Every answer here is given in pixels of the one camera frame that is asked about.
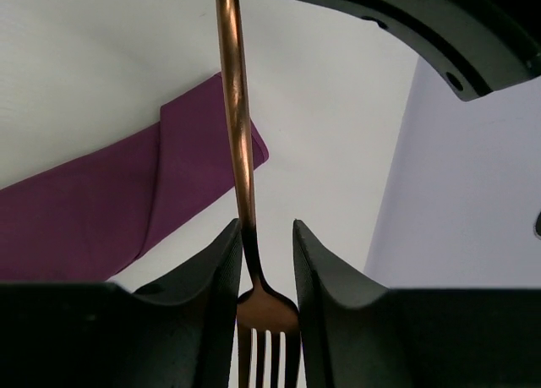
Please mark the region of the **purple satin napkin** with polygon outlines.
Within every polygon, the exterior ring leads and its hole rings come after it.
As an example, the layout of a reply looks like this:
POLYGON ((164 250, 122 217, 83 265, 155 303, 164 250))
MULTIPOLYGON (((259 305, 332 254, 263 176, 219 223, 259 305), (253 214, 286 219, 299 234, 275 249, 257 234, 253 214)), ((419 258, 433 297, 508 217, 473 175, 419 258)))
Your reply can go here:
POLYGON ((5 281, 105 281, 233 187, 222 79, 157 123, 1 192, 5 281))

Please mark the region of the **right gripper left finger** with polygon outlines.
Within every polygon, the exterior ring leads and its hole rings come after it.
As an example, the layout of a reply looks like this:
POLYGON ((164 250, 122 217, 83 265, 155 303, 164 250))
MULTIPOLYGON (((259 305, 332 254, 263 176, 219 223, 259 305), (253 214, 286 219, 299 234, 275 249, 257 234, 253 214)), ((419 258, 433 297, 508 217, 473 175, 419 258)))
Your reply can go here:
POLYGON ((4 282, 4 387, 225 387, 240 224, 129 292, 112 282, 4 282))

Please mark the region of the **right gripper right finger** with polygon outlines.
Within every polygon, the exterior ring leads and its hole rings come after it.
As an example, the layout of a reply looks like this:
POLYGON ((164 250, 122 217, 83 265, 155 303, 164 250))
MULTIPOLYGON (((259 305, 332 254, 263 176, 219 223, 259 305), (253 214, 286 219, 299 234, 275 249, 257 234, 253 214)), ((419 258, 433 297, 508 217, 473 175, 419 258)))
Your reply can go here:
POLYGON ((384 287, 299 220, 292 246, 307 386, 539 386, 539 290, 384 287))

